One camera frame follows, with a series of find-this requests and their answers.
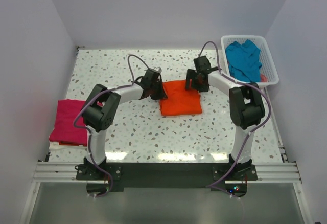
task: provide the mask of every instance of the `black mounting bracket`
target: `black mounting bracket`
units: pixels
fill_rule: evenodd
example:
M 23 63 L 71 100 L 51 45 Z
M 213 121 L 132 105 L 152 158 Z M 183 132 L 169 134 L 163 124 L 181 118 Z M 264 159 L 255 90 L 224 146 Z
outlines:
M 99 166 L 112 175 L 112 191 L 122 192 L 124 188 L 205 188 L 226 173 L 230 163 L 107 163 L 104 160 Z M 89 193 L 101 193 L 106 189 L 107 183 L 102 181 L 107 180 L 107 176 L 86 159 L 75 169 L 77 180 L 101 181 L 88 183 Z M 225 180 L 242 181 L 245 177 L 247 181 L 258 179 L 254 165 L 240 172 L 233 171 Z M 225 184 L 225 181 L 217 185 L 224 190 L 235 186 Z
M 255 82 L 252 82 L 251 85 L 258 87 Z M 250 100 L 250 102 L 245 103 L 244 99 Z M 229 90 L 229 111 L 233 123 L 242 129 L 258 125 L 261 118 L 265 116 L 261 95 L 248 86 L 234 87 Z
M 138 85 L 140 85 L 144 90 L 141 99 L 148 96 L 150 96 L 152 100 L 161 100 L 167 98 L 162 83 L 161 74 L 154 69 L 147 69 L 145 75 L 142 77 Z
M 97 84 L 87 97 L 83 107 L 97 94 L 105 90 L 107 90 L 105 86 Z M 113 122 L 120 99 L 121 96 L 113 92 L 101 95 L 82 114 L 84 124 L 91 126 L 96 132 L 106 130 Z
M 211 68 L 211 64 L 206 56 L 200 56 L 194 59 L 193 62 L 195 70 L 187 70 L 185 89 L 190 89 L 192 87 L 199 92 L 208 92 L 208 75 L 218 70 L 218 67 Z

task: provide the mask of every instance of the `blue towel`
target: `blue towel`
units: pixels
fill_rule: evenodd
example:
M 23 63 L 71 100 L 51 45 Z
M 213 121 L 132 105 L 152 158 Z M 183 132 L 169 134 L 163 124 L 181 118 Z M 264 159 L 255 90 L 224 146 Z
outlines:
M 225 52 L 229 72 L 233 77 L 244 82 L 260 82 L 260 49 L 252 41 L 246 40 L 242 45 L 235 41 Z

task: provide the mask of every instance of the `glass panel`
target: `glass panel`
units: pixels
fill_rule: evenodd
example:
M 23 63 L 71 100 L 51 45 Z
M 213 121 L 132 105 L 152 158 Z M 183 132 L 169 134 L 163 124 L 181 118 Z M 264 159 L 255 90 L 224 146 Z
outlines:
M 293 184 L 252 184 L 241 198 L 209 189 L 125 189 L 94 199 L 84 183 L 43 183 L 33 224 L 304 223 Z

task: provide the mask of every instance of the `red cloth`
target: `red cloth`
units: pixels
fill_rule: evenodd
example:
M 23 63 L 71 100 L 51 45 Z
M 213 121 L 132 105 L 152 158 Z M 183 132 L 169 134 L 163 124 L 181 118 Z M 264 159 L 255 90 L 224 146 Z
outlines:
M 73 121 L 84 103 L 85 101 L 81 100 L 58 101 L 55 128 L 49 137 L 49 141 L 59 142 L 61 145 L 87 146 L 86 129 L 73 126 Z M 84 125 L 82 117 L 77 120 L 77 125 Z
M 185 80 L 163 83 L 168 98 L 160 100 L 160 110 L 163 116 L 201 114 L 200 94 L 195 89 L 185 89 Z

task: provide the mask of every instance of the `magenta cloth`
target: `magenta cloth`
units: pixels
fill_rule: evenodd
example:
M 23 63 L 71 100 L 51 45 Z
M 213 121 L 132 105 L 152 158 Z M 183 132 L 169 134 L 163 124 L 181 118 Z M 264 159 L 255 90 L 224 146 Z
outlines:
M 55 128 L 49 141 L 59 142 L 61 145 L 87 146 L 86 129 L 75 128 L 73 120 L 82 109 L 85 101 L 82 100 L 59 100 Z M 77 120 L 77 125 L 83 126 L 83 118 Z

